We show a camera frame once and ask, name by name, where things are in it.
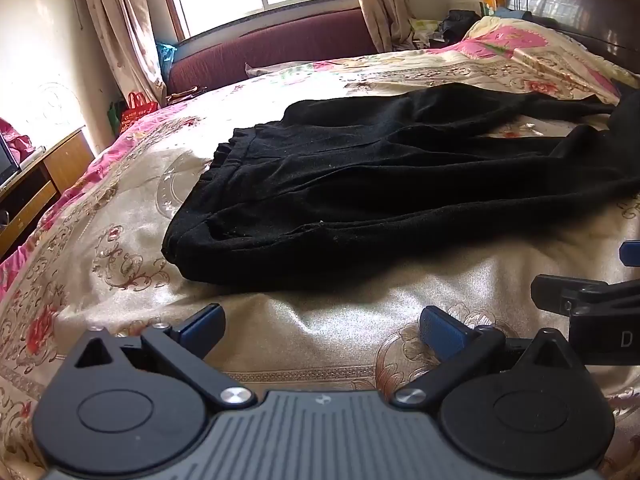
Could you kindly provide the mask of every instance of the red bag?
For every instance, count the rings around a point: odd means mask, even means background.
[[[125,132],[140,117],[149,115],[158,110],[158,103],[147,102],[142,92],[130,92],[127,98],[129,110],[124,110],[120,118],[120,133]]]

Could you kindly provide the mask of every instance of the curtain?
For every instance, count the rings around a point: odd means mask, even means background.
[[[146,0],[87,0],[100,44],[126,97],[142,92],[164,105],[158,52]]]
[[[415,48],[407,0],[359,0],[364,20],[378,52]]]

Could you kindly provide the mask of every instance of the sofa backrest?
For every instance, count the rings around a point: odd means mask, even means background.
[[[247,79],[245,64],[258,68],[375,53],[360,9],[328,12],[254,30],[177,61],[169,74],[168,93],[237,83]]]

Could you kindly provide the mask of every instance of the bedspread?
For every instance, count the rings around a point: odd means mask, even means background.
[[[632,74],[566,37],[519,20],[483,18],[464,41],[440,51],[309,63],[142,119],[45,215],[20,257],[24,263],[1,267],[0,477],[41,474],[31,413],[88,325],[138,334],[149,323],[175,323],[217,301],[227,330],[206,361],[257,392],[378,388],[387,395],[438,365],[418,339],[418,316],[427,304],[469,326],[494,324],[508,336],[533,336],[542,326],[566,334],[565,318],[532,304],[531,280],[541,273],[608,282],[640,277],[618,260],[620,243],[640,237],[640,196],[593,211],[543,240],[501,239],[406,261],[365,283],[315,294],[225,296],[213,285],[183,279],[162,257],[161,242],[217,145],[235,127],[278,120],[292,102],[392,95],[457,81],[563,99],[596,94],[615,103],[612,78],[636,86]],[[522,117],[492,135],[557,136],[572,126]],[[616,416],[601,469],[611,478],[635,478],[640,370],[592,372]]]

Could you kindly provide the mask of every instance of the desk drawer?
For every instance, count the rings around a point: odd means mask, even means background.
[[[9,247],[15,242],[24,228],[36,218],[47,202],[56,195],[56,186],[52,181],[48,181],[34,197],[27,202],[27,205],[20,209],[20,212],[9,222],[9,225],[0,232],[0,254],[5,254]]]

